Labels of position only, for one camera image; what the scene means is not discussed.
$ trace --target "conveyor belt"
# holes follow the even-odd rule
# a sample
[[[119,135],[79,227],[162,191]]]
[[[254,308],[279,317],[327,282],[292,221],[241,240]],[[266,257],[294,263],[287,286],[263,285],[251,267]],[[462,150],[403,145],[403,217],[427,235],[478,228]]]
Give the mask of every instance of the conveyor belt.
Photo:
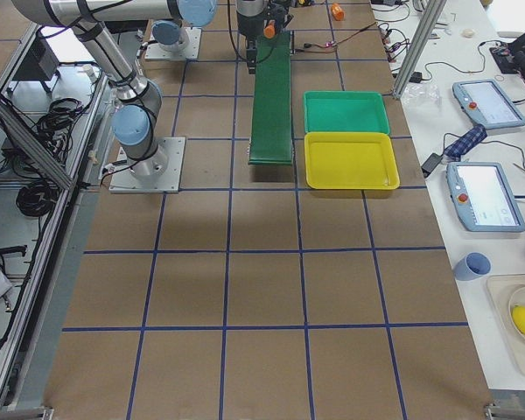
[[[291,165],[290,32],[260,37],[257,60],[248,162]]]

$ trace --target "white table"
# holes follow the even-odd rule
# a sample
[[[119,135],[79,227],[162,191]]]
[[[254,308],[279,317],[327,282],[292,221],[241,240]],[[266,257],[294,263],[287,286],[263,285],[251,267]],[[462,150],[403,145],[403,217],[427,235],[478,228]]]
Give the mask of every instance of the white table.
[[[424,64],[432,61],[446,61],[467,71],[480,70],[482,58],[477,45],[499,38],[484,8],[480,2],[473,0],[447,0],[444,13],[450,21],[450,30],[435,30],[439,39],[428,41],[416,70],[422,71],[424,77],[427,77]],[[378,19],[396,20],[406,16],[406,11],[402,7],[390,13],[376,12],[375,16]],[[418,19],[418,14],[411,8],[409,18],[390,26],[400,29],[411,38]],[[462,37],[460,34],[464,29],[474,29],[475,35],[472,38]],[[401,39],[400,35],[392,35],[392,41]],[[486,68],[481,73],[458,73],[445,65],[429,66],[433,78],[422,84],[430,84],[432,91],[436,91],[433,85],[437,86],[439,101],[407,103],[405,97],[402,98],[404,113],[421,163],[432,152],[441,152],[445,132],[463,135],[473,126],[453,97],[453,82],[496,78],[512,100],[525,98],[525,85],[519,76],[502,76],[495,65],[488,52],[488,47],[494,45],[495,43],[487,43],[481,47],[486,55]],[[402,61],[398,60],[392,67],[398,68],[401,64]],[[518,105],[518,108],[525,115],[525,102]],[[500,140],[518,145],[525,151],[525,126],[519,129],[489,130],[488,135],[487,141]],[[448,136],[447,144],[454,140],[454,137]],[[514,194],[525,195],[525,175],[513,166],[513,162],[521,163],[521,153],[518,150],[502,144],[478,145],[464,156],[465,159],[500,162]],[[459,222],[450,201],[443,166],[439,166],[427,178],[426,185],[452,265],[468,252],[478,251],[491,260],[491,275],[525,274],[525,232],[510,234],[467,231]],[[525,199],[519,200],[519,208],[525,219]],[[525,375],[516,367],[508,349],[499,314],[493,308],[487,291],[487,277],[471,282],[457,281],[457,284],[488,387],[525,390]]]
[[[486,14],[501,37],[517,38],[525,32],[525,0],[493,0]]]

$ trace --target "orange object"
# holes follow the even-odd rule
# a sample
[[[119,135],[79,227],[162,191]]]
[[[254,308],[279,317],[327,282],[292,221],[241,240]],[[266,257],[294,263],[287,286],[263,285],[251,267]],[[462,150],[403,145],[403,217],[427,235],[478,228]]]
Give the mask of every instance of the orange object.
[[[344,11],[338,3],[333,3],[331,6],[331,13],[334,20],[344,20]]]
[[[276,28],[274,27],[274,20],[271,20],[269,22],[269,24],[267,24],[265,27],[264,27],[264,36],[268,39],[273,39],[274,36],[277,34],[277,30]]]

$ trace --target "black cable bundle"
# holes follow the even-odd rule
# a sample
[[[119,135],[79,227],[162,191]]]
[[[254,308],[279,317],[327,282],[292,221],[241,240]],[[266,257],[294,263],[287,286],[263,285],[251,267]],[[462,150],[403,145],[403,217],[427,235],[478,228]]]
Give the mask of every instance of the black cable bundle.
[[[38,179],[19,190],[16,206],[19,211],[29,217],[41,217],[54,209],[59,190],[49,184],[46,179]]]
[[[78,118],[85,111],[82,103],[74,98],[58,99],[51,102],[49,111],[35,124],[38,140],[60,163],[67,161],[72,148],[72,130]]]

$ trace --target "cup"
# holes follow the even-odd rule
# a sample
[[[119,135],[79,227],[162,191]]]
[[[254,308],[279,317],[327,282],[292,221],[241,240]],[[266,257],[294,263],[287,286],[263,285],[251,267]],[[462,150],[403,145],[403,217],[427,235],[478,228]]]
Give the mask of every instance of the cup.
[[[453,274],[458,280],[474,280],[488,274],[490,268],[490,260],[485,255],[472,252],[455,265]]]

